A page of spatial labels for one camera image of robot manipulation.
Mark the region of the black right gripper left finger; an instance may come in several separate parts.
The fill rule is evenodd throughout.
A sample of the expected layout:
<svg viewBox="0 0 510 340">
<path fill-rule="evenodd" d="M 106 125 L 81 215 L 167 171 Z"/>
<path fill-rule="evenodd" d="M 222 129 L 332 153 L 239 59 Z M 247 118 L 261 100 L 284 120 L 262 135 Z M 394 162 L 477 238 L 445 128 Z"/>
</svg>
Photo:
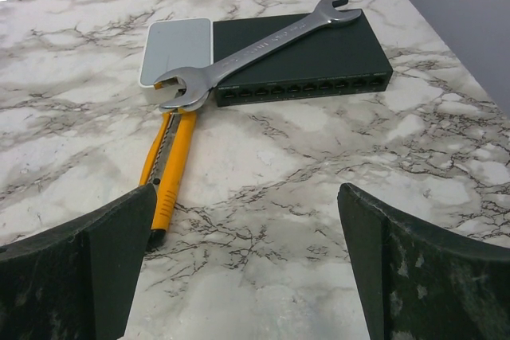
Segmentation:
<svg viewBox="0 0 510 340">
<path fill-rule="evenodd" d="M 152 185 L 1 247 L 3 339 L 124 336 L 156 206 Z"/>
</svg>

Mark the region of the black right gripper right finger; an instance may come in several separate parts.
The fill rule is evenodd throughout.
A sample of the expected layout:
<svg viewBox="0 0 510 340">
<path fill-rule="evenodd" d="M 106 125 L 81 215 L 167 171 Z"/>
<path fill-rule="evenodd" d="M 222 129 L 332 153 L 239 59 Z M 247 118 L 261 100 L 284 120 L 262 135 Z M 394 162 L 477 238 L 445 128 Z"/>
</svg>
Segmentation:
<svg viewBox="0 0 510 340">
<path fill-rule="evenodd" d="M 337 197 L 372 339 L 507 339 L 509 250 L 404 213 L 351 183 Z"/>
</svg>

